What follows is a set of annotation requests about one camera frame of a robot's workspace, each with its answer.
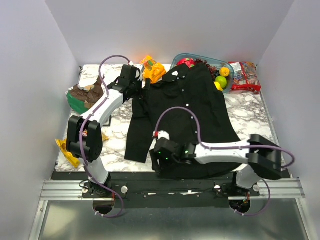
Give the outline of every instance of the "screw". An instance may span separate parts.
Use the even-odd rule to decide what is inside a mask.
[[[127,186],[123,186],[123,187],[121,188],[121,192],[122,192],[123,194],[126,194],[126,193],[128,192]]]
[[[260,191],[260,187],[258,185],[253,185],[253,190],[255,192],[259,192]]]

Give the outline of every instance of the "clear plastic container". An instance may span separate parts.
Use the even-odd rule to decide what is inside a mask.
[[[234,69],[233,67],[225,62],[225,61],[220,61],[217,59],[213,59],[213,58],[209,58],[209,57],[205,57],[205,56],[199,56],[199,55],[194,55],[194,54],[190,54],[190,53],[182,53],[177,55],[174,59],[173,62],[171,64],[171,68],[175,67],[177,65],[177,63],[181,60],[181,59],[185,59],[185,58],[189,58],[189,59],[201,59],[204,61],[207,61],[208,64],[210,64],[212,67],[216,67],[218,70],[220,70],[220,68],[224,67],[224,68],[228,68],[230,70],[230,74],[229,76],[226,77],[226,87],[223,89],[223,93],[226,94],[231,90],[231,87],[234,83]]]

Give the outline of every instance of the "grapes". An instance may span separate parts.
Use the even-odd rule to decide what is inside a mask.
[[[199,63],[205,64],[206,67],[209,69],[211,77],[212,77],[213,80],[216,80],[216,77],[220,75],[219,71],[217,70],[217,68],[215,66],[210,66],[210,64],[208,64],[207,60],[203,61],[202,59],[197,58],[194,62],[195,62],[195,64],[199,64]]]

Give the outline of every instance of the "white wall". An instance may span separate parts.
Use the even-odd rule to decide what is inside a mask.
[[[75,58],[98,64],[188,52],[259,62],[294,0],[46,0]]]
[[[0,3],[0,239],[29,238],[79,67],[43,0]]]
[[[296,0],[258,66],[266,103],[282,147],[296,156],[320,236],[320,1]]]

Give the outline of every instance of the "snack bag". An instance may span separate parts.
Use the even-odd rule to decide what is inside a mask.
[[[165,67],[160,62],[156,62],[149,55],[140,63],[144,65],[144,71],[142,73],[143,79],[150,79],[151,84],[155,84],[163,75],[166,74]]]
[[[234,70],[232,90],[246,90],[259,93],[261,86],[258,80],[256,65],[252,62],[229,62]]]
[[[88,135],[88,131],[85,130],[82,133],[82,136],[86,138],[87,135]],[[102,135],[103,142],[106,140],[109,140],[109,138],[103,132],[101,133],[101,135]],[[67,139],[64,139],[64,140],[56,139],[55,142],[58,145],[58,147],[60,148],[64,157],[69,161],[69,163],[71,163],[72,166],[77,168],[80,164],[80,161],[78,158],[74,157],[71,152],[67,151]]]

